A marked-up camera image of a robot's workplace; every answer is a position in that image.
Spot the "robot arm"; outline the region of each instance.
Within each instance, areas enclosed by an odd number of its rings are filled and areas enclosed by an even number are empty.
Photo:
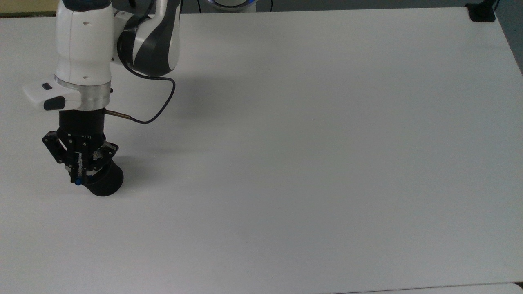
[[[112,157],[118,146],[104,135],[111,92],[111,58],[159,77],[179,56],[180,0],[158,0],[153,18],[116,12],[110,0],[61,0],[56,14],[54,77],[24,87],[33,103],[59,110],[59,128],[42,138],[71,182],[108,196],[123,182]]]

